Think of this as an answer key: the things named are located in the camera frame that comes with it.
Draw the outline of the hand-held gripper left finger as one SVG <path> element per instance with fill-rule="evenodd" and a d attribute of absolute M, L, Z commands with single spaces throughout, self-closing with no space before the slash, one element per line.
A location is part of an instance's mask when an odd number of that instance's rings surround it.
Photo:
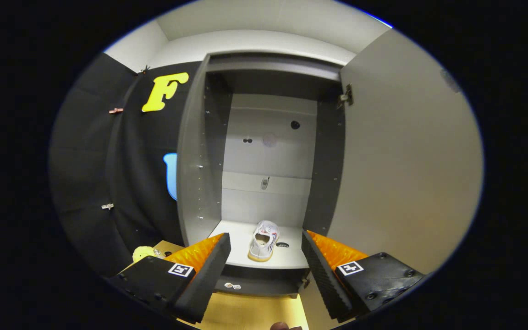
<path fill-rule="evenodd" d="M 203 321 L 230 252 L 229 233 L 221 233 L 167 257 L 139 257 L 107 282 L 162 317 L 196 324 Z"/>

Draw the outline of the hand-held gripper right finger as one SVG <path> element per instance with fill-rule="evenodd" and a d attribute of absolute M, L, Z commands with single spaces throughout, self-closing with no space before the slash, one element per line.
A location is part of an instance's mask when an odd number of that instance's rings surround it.
<path fill-rule="evenodd" d="M 302 253 L 325 308 L 336 321 L 382 309 L 425 276 L 389 253 L 366 255 L 308 230 L 302 232 Z"/>

